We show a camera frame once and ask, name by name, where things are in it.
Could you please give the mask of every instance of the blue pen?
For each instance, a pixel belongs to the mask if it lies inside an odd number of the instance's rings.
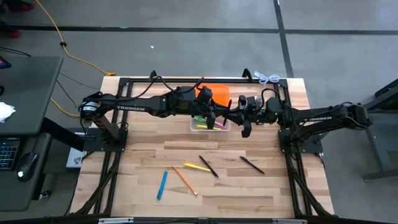
[[[159,192],[157,193],[157,199],[160,200],[162,197],[163,189],[164,189],[164,184],[166,183],[166,178],[167,178],[167,170],[164,171],[163,175],[163,180],[162,180],[162,185],[160,186]]]

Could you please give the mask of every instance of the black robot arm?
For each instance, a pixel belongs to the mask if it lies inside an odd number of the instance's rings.
[[[256,104],[253,96],[239,96],[238,106],[231,109],[215,103],[209,88],[200,89],[198,96],[191,86],[177,87],[166,94],[150,98],[123,97],[97,92],[86,97],[81,105],[81,117],[94,122],[97,127],[113,138],[117,138],[117,126],[110,124],[104,115],[106,112],[118,109],[127,111],[147,112],[152,116],[166,118],[170,115],[203,116],[207,118],[207,126],[213,129],[215,119],[219,116],[242,125],[242,137],[251,133],[251,123],[257,125],[274,122],[282,128],[290,129],[289,140],[299,142],[311,135],[321,134],[340,128],[364,129],[372,122],[367,111],[361,105],[342,103],[328,108],[314,110],[296,110],[278,98],[269,98],[265,107]],[[306,125],[309,121],[316,123]]]

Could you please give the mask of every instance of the orange pencil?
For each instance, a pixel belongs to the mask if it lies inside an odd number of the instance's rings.
[[[173,168],[175,169],[175,171],[179,174],[179,176],[181,177],[181,179],[185,182],[185,184],[189,187],[189,189],[191,189],[191,191],[193,192],[193,194],[195,194],[195,196],[198,195],[198,193],[195,192],[195,190],[193,189],[193,187],[188,183],[188,181],[185,179],[185,177],[182,175],[182,173],[180,173],[180,171],[173,166]]]

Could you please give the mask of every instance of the wooden table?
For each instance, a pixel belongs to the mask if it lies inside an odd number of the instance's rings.
[[[101,91],[116,94],[120,77],[104,77]],[[290,78],[292,106],[309,108],[304,80]],[[134,84],[133,96],[142,92],[147,83]],[[229,84],[233,107],[239,95],[256,96],[263,86]],[[144,96],[167,92],[156,83]],[[266,92],[265,97],[273,95]],[[286,162],[280,153],[277,124],[253,125],[249,138],[241,137],[241,127],[233,124],[228,133],[194,133],[189,116],[156,118],[147,113],[130,112],[129,139],[122,154],[114,196],[112,216],[129,217],[229,217],[289,218],[293,217]],[[219,179],[208,172],[183,167],[184,162],[204,166],[202,155],[210,162]],[[244,163],[246,156],[266,174],[262,175]],[[97,187],[104,153],[95,152],[81,167],[71,212],[78,210]],[[325,171],[319,158],[303,154],[307,184],[318,201],[333,213]],[[198,192],[195,197],[172,169],[177,166]],[[162,199],[156,199],[164,170],[169,170]],[[103,206],[107,197],[104,191]],[[302,193],[298,190],[304,211]]]

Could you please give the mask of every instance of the concrete floor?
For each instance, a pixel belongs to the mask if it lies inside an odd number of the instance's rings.
[[[395,0],[280,0],[286,29],[398,30]],[[278,28],[272,0],[42,0],[63,26]],[[32,12],[6,14],[19,25],[50,25],[37,6]],[[287,76],[279,34],[199,32],[62,32],[69,51],[118,75],[205,75],[238,77],[244,68]],[[374,92],[397,78],[396,35],[287,35],[294,77],[304,78],[311,107],[343,101],[367,102]],[[66,57],[53,31],[24,30],[22,37],[0,37],[0,46],[32,55],[65,57],[62,72],[100,87],[102,74]],[[75,101],[92,92],[60,76]],[[53,93],[68,111],[73,104],[59,86]],[[78,121],[50,104],[47,116],[65,127]],[[377,171],[364,132],[339,130],[323,141],[326,176],[335,213],[345,218],[398,222],[398,179],[362,181]],[[54,195],[21,213],[0,219],[63,215],[77,172],[46,180]]]

